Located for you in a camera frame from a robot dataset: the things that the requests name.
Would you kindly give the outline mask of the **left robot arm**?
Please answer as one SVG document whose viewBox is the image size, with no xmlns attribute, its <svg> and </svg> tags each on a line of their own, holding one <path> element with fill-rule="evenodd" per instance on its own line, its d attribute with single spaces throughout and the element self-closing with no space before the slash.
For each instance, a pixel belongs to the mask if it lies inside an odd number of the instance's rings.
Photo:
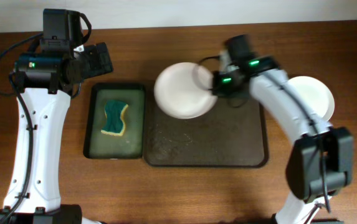
<svg viewBox="0 0 357 224">
<path fill-rule="evenodd" d="M 91 223 L 80 205 L 63 205 L 59 191 L 62 130 L 73 87 L 113 70 L 105 43 L 47 47 L 19 56 L 9 82 L 19 125 L 11 183 L 0 223 Z"/>
</svg>

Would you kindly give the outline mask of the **cream white plate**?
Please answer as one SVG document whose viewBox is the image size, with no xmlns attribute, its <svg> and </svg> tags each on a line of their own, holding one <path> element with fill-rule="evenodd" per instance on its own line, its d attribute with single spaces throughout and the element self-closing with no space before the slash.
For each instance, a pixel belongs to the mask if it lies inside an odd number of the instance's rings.
<svg viewBox="0 0 357 224">
<path fill-rule="evenodd" d="M 181 62 L 164 69 L 156 79 L 154 96 L 158 107 L 178 119 L 202 116 L 213 108 L 217 97 L 209 90 L 212 73 L 196 63 Z"/>
</svg>

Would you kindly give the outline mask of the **green and yellow sponge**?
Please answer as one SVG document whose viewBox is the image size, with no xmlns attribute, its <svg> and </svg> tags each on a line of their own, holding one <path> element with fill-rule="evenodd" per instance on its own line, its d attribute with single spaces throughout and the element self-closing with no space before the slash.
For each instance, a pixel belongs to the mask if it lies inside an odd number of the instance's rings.
<svg viewBox="0 0 357 224">
<path fill-rule="evenodd" d="M 106 123 L 101 129 L 102 134 L 123 136 L 126 129 L 124 115 L 128 104 L 120 100 L 109 100 L 104 106 Z"/>
</svg>

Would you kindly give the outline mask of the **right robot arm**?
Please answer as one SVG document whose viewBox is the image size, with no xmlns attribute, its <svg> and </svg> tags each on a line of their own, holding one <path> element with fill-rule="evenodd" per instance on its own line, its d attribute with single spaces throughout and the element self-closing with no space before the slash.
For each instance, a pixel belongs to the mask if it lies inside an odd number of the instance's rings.
<svg viewBox="0 0 357 224">
<path fill-rule="evenodd" d="M 345 127 L 333 125 L 314 112 L 288 82 L 285 70 L 272 57 L 218 56 L 220 69 L 213 88 L 238 89 L 249 94 L 278 122 L 292 145 L 285 170 L 290 193 L 272 223 L 311 223 L 330 200 L 353 179 L 354 138 Z"/>
</svg>

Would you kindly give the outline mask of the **white plate with yellow stain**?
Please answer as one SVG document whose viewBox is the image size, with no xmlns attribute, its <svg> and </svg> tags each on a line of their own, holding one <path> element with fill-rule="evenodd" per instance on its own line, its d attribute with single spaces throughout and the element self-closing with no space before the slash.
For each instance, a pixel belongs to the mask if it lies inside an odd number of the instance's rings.
<svg viewBox="0 0 357 224">
<path fill-rule="evenodd" d="M 316 78 L 299 76 L 288 83 L 296 89 L 300 97 L 325 121 L 329 121 L 335 110 L 335 100 L 330 89 Z"/>
</svg>

